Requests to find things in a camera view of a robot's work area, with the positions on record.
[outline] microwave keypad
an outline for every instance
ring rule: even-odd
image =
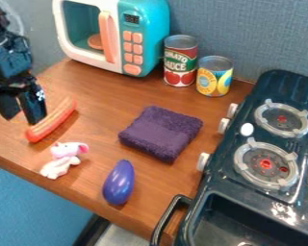
[[[143,64],[142,42],[142,34],[129,31],[123,32],[123,50],[125,52],[123,58],[128,62],[123,66],[126,73],[136,76],[141,74],[141,65]]]

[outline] wooden table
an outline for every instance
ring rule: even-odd
[[[218,123],[229,104],[242,102],[252,89],[251,84],[234,81],[227,96],[207,98],[196,91],[195,85],[165,85],[159,70],[136,79],[70,60],[50,67],[38,79],[46,91],[49,111],[68,95],[76,98],[78,110],[38,144],[29,144],[23,136],[27,128],[23,113],[11,122],[0,116],[0,166],[146,239],[174,195],[194,196],[201,175],[195,170],[199,154],[214,152],[221,139]],[[151,105],[204,121],[197,138],[173,165],[125,147],[117,139],[117,134]],[[51,160],[49,147],[56,141],[86,142],[90,152],[83,156],[80,166],[72,167],[57,181],[50,181],[39,175],[39,170]],[[105,178],[121,159],[134,164],[136,184],[126,205],[112,207],[103,199],[101,190]],[[164,245],[171,242],[182,215],[180,212],[172,218],[164,234]]]

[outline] folded cloth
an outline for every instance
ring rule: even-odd
[[[172,163],[196,137],[200,119],[158,107],[148,107],[118,138],[164,162]]]

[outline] pink stuffed toy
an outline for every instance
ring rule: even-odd
[[[51,180],[67,173],[70,165],[78,165],[81,161],[76,157],[89,151],[89,146],[80,142],[58,142],[50,149],[54,160],[46,163],[39,173]]]

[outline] gray wall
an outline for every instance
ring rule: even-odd
[[[200,56],[233,59],[236,76],[256,80],[273,68],[308,75],[308,0],[168,1],[172,32],[197,37]],[[35,70],[58,61],[63,54],[56,40],[51,0],[8,2],[22,12]]]
[[[33,72],[39,73],[64,57],[59,47],[51,0],[3,0],[20,15],[31,41]]]

